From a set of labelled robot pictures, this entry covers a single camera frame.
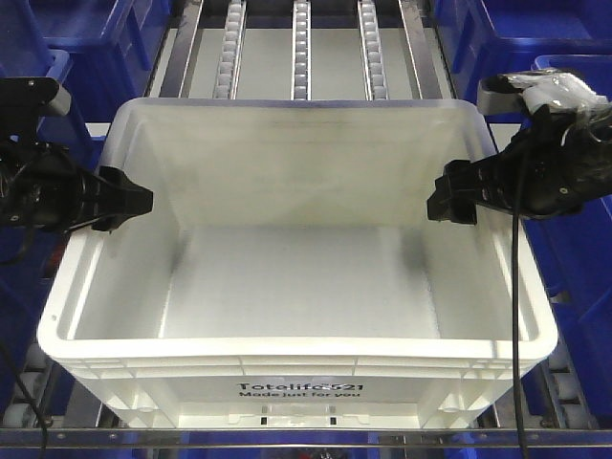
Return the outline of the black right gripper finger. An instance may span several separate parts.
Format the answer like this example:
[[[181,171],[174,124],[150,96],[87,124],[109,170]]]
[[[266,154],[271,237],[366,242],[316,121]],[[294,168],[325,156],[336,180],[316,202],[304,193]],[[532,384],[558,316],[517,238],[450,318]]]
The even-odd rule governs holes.
[[[448,211],[448,219],[455,224],[475,226],[477,224],[476,206],[451,206]]]
[[[434,181],[435,189],[426,200],[426,213],[430,221],[449,221],[451,206],[475,205],[473,194],[476,180],[473,163],[468,160],[452,160],[444,166],[443,174]]]

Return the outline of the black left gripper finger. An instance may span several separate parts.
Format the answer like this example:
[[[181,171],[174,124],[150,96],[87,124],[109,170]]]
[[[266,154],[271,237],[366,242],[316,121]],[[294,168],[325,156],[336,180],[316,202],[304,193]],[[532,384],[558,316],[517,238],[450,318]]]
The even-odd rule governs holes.
[[[122,225],[152,211],[154,193],[133,183],[121,169],[101,166],[96,179],[95,225]]]
[[[124,221],[123,217],[107,217],[93,223],[91,228],[97,231],[113,231],[118,229]]]

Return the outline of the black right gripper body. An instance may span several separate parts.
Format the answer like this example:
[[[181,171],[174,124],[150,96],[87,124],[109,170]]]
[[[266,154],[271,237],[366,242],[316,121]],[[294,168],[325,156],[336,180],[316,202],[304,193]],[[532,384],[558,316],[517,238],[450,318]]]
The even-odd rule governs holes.
[[[476,163],[478,205],[529,219],[576,213],[611,193],[611,107],[542,106],[495,156]]]

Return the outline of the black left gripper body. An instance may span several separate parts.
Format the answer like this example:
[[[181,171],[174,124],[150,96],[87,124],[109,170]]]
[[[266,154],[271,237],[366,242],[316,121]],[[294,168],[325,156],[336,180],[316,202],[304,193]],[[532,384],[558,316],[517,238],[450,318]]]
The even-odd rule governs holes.
[[[100,179],[52,142],[1,141],[1,225],[78,230],[98,221]]]

